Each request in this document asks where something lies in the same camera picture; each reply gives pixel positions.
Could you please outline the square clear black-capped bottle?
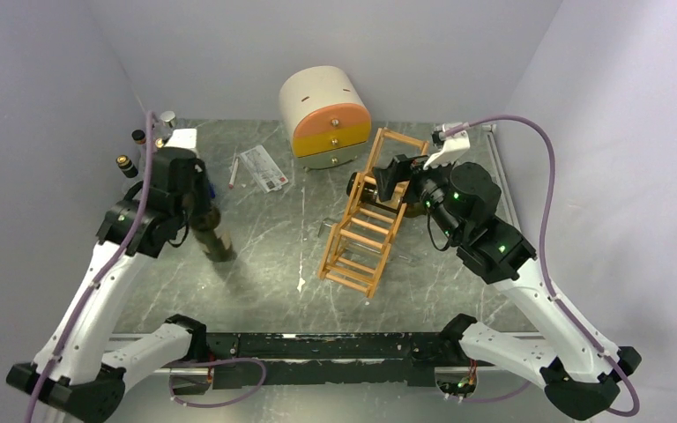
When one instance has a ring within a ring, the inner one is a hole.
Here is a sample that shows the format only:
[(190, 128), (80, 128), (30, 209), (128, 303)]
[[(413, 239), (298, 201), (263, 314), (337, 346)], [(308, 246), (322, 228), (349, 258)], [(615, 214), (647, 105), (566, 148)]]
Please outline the square clear black-capped bottle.
[(136, 182), (140, 176), (139, 170), (127, 155), (119, 155), (115, 159), (116, 166), (127, 182)]

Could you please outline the dark green wine bottle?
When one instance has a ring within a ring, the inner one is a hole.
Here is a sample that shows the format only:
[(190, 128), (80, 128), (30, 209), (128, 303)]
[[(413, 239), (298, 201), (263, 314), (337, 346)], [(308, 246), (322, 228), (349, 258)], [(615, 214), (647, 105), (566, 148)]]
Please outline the dark green wine bottle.
[(190, 228), (204, 255), (213, 263), (234, 261), (236, 253), (230, 233), (222, 223), (221, 211), (210, 203), (207, 213), (194, 216)]

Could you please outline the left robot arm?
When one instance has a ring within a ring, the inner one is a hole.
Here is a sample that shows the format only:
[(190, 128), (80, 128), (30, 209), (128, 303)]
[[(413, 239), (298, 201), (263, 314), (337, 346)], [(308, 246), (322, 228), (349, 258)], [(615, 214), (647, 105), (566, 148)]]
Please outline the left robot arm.
[(192, 148), (159, 149), (136, 189), (138, 198), (127, 195), (106, 212), (80, 288), (48, 342), (6, 376), (33, 404), (69, 421), (104, 422), (157, 369), (176, 361), (194, 367), (212, 356), (205, 325), (183, 315), (106, 350), (140, 270), (211, 209), (206, 167)]

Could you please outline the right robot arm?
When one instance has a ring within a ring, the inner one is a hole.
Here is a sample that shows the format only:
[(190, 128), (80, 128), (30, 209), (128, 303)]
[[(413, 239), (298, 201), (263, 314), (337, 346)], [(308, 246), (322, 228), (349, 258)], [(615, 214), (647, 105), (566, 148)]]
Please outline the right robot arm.
[(481, 165), (427, 167), (424, 157), (399, 155), (372, 171), (381, 200), (407, 186), (404, 202), (424, 208), (428, 225), (445, 235), (462, 265), (507, 297), (542, 336), (536, 343), (501, 333), (469, 315), (442, 331), (440, 351), (452, 365), (484, 361), (542, 389), (552, 405), (575, 420), (611, 412), (641, 363), (587, 323), (541, 273), (535, 248), (495, 211), (501, 189)]

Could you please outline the green silver-capped wine bottle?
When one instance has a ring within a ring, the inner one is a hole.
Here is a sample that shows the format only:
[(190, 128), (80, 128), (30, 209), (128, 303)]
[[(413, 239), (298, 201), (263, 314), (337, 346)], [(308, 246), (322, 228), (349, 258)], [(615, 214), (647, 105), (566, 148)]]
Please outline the green silver-capped wine bottle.
[[(366, 203), (392, 213), (398, 213), (401, 207), (401, 197), (398, 193), (395, 193), (391, 200), (381, 202), (377, 197), (376, 185), (370, 182), (364, 183), (363, 188), (360, 190), (360, 199), (362, 203)], [(424, 216), (426, 213), (427, 212), (425, 211), (422, 204), (407, 204), (404, 216), (409, 219), (414, 219)]]

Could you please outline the round clear glass bottle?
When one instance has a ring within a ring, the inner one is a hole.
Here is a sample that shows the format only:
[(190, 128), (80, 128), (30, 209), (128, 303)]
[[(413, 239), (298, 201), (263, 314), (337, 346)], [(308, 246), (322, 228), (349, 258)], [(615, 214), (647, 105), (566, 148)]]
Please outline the round clear glass bottle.
[(133, 130), (130, 134), (140, 154), (145, 152), (146, 134), (143, 130)]

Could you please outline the blue square glass bottle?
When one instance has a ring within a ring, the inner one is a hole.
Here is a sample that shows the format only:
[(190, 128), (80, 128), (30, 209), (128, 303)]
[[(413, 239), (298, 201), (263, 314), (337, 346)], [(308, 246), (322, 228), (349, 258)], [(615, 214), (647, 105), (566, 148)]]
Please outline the blue square glass bottle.
[(177, 117), (174, 111), (168, 110), (162, 112), (158, 120), (158, 135), (159, 138), (169, 139), (177, 126)]

